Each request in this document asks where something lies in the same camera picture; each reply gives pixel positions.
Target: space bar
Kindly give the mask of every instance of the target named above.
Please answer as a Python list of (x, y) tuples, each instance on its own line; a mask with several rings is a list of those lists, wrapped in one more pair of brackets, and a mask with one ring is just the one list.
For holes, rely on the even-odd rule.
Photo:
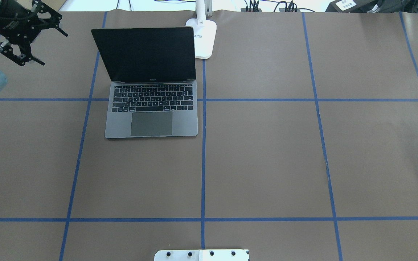
[(163, 111), (164, 106), (137, 107), (136, 111)]

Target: black screen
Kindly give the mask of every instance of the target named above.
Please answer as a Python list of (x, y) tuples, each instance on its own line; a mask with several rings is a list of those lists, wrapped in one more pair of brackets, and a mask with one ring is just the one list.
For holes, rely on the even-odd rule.
[(93, 29), (111, 81), (196, 79), (193, 28)]

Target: white panel with holes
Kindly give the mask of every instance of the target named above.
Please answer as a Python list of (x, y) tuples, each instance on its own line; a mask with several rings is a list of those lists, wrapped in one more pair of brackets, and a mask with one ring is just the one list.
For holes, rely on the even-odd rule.
[(160, 250), (154, 255), (154, 261), (249, 261), (249, 250)]

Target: laptop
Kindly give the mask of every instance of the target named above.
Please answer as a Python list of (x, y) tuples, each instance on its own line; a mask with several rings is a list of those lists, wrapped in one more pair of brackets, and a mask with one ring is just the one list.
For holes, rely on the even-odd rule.
[(193, 28), (91, 34), (112, 81), (106, 138), (198, 134)]

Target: white stand base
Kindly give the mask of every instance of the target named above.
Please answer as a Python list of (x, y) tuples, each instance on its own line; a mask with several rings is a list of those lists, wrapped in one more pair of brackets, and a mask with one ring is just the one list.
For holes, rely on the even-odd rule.
[(186, 26), (191, 26), (194, 31), (194, 54), (196, 58), (207, 59), (211, 57), (216, 39), (216, 23), (211, 20), (204, 20), (203, 25), (201, 25), (197, 18), (192, 18), (186, 22)]
[(249, 250), (160, 250), (154, 255), (154, 261), (249, 261)]

